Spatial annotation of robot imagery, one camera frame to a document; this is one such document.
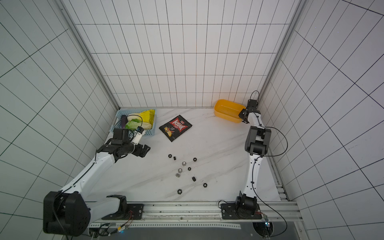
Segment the yellow plastic storage box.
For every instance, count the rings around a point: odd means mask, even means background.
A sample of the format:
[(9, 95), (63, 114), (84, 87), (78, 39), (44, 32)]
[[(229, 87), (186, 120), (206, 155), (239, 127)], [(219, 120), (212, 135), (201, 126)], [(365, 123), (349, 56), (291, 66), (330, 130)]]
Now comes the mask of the yellow plastic storage box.
[(243, 105), (224, 99), (218, 100), (214, 106), (214, 112), (216, 117), (222, 118), (233, 123), (242, 122), (242, 119), (239, 117), (239, 114), (243, 109), (245, 109)]

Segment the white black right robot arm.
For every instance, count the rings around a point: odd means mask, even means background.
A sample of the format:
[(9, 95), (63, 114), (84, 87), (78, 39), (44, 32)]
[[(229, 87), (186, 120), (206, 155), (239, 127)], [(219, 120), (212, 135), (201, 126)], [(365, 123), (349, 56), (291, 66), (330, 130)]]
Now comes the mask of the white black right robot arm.
[(268, 153), (271, 130), (263, 126), (261, 114), (258, 110), (244, 109), (241, 116), (248, 114), (248, 123), (251, 124), (246, 142), (245, 151), (249, 157), (249, 168), (246, 184), (239, 192), (234, 202), (219, 201), (223, 220), (263, 220), (268, 221), (266, 214), (262, 213), (258, 201), (257, 179), (261, 164)]

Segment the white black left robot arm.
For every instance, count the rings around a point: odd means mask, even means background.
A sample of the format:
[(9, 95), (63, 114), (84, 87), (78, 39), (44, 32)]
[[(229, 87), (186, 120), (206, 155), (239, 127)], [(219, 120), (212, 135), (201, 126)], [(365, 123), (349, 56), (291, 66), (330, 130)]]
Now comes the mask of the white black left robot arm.
[(124, 219), (129, 214), (127, 198), (109, 195), (104, 200), (87, 204), (86, 198), (99, 178), (119, 159), (128, 155), (145, 157), (150, 151), (140, 140), (145, 129), (116, 128), (113, 137), (96, 150), (94, 159), (67, 185), (49, 192), (43, 202), (43, 231), (46, 234), (80, 236), (96, 220), (112, 216)]

